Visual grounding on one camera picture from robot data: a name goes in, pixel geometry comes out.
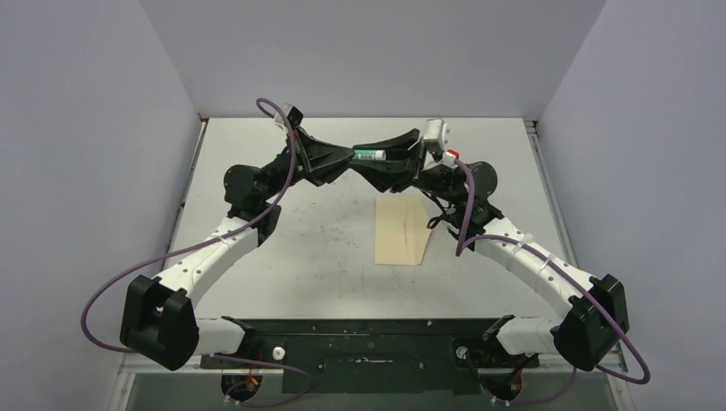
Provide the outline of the green white glue stick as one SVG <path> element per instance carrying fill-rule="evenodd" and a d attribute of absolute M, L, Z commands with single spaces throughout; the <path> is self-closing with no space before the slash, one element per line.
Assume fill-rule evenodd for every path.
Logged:
<path fill-rule="evenodd" d="M 358 161 L 385 161 L 387 158 L 385 150 L 375 149 L 354 149 L 354 160 Z"/>

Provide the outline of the cream paper envelope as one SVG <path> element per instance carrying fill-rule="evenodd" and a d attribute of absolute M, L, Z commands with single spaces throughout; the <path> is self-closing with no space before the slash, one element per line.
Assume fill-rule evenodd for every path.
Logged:
<path fill-rule="evenodd" d="M 421 265 L 431 231 L 421 198 L 379 195 L 375 200 L 376 265 Z"/>

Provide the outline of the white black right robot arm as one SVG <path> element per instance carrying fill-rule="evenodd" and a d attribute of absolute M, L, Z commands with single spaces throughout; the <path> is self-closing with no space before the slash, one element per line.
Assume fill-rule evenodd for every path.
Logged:
<path fill-rule="evenodd" d="M 437 203 L 441 214 L 431 226 L 446 223 L 468 249 L 504 267 L 554 310 L 553 319 L 508 316 L 485 333 L 485 358 L 507 366 L 518 354 L 559 354 L 582 371 L 600 367 L 619 342 L 626 341 L 628 308 L 623 284 L 596 277 L 559 259 L 489 201 L 498 176 L 478 161 L 466 164 L 446 148 L 442 137 L 410 132 L 354 146 L 348 167 L 379 192 L 416 188 Z"/>

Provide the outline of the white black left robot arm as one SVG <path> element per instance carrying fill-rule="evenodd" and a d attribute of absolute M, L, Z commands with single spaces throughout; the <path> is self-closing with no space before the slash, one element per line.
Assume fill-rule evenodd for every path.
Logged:
<path fill-rule="evenodd" d="M 227 215 L 207 240 L 154 277 L 129 285 L 120 339 L 124 346 L 175 371 L 196 355 L 221 354 L 233 368 L 249 366 L 252 327 L 231 317 L 199 319 L 202 297 L 238 260 L 274 232 L 281 213 L 274 195 L 300 180 L 332 182 L 354 158 L 354 149 L 324 143 L 298 128 L 293 140 L 263 167 L 235 165 L 223 179 Z"/>

